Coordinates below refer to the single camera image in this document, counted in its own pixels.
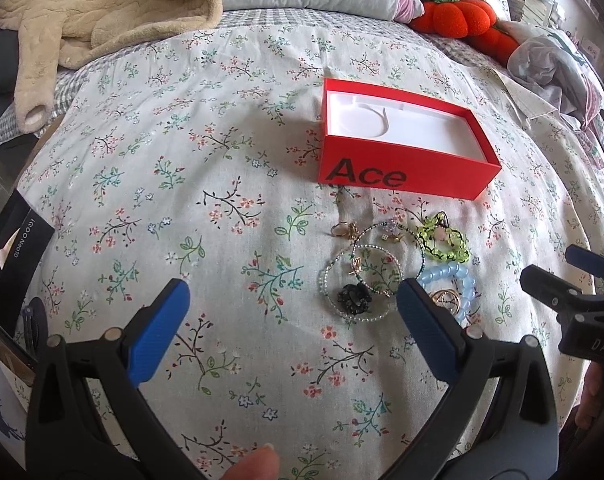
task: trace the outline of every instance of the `blue gripper pad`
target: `blue gripper pad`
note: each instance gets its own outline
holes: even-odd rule
[[[397,290],[397,310],[435,378],[453,384],[458,376],[455,347],[447,332],[408,281],[404,280],[400,283]],[[444,309],[442,311],[448,314],[459,328],[453,316]]]
[[[577,245],[566,248],[566,261],[573,267],[582,269],[596,278],[604,277],[604,257]]]
[[[171,280],[153,304],[146,307],[155,313],[131,345],[128,354],[128,378],[135,388],[153,377],[189,311],[190,303],[189,286],[182,280]]]

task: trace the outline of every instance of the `checkered fabric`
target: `checkered fabric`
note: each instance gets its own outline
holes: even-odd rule
[[[384,22],[373,18],[362,18],[339,12],[325,12],[312,9],[251,9],[231,10],[222,15],[217,28],[235,28],[249,26],[293,25],[344,29],[352,34],[373,34],[389,40],[410,41],[426,48],[435,47],[456,62],[466,66],[489,66],[496,70],[505,70],[488,56],[480,54],[466,43],[438,36],[422,36],[402,23]],[[132,52],[148,48],[151,43],[141,43],[123,48],[114,54],[100,57],[83,66],[80,70],[61,68],[55,90],[53,112],[48,123],[35,133],[41,136],[53,120],[66,113],[73,99],[91,72],[99,72],[113,61]],[[11,104],[0,118],[0,145],[21,135],[15,118],[15,107]]]

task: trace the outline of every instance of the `red plush toy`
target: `red plush toy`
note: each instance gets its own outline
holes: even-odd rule
[[[509,35],[493,27],[497,16],[484,0],[423,0],[422,3],[424,14],[410,23],[418,32],[466,38],[470,46],[495,58],[502,66],[506,66],[519,46]]]

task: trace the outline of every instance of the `red box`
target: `red box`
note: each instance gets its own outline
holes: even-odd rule
[[[501,170],[467,108],[394,88],[327,78],[322,110],[321,184],[474,200]]]

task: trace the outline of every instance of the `silver bolt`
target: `silver bolt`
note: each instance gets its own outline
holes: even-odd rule
[[[53,334],[52,336],[48,337],[48,339],[47,339],[47,346],[50,346],[51,348],[55,348],[61,342],[62,342],[62,337],[59,336],[58,334]]]
[[[104,333],[104,338],[106,341],[117,341],[122,336],[122,329],[114,326],[112,328],[108,328]]]
[[[530,346],[530,348],[536,348],[537,345],[539,345],[539,341],[537,341],[537,338],[532,336],[532,335],[527,335],[524,338],[524,342]]]
[[[479,325],[470,325],[466,328],[466,335],[471,339],[481,339],[484,332]]]

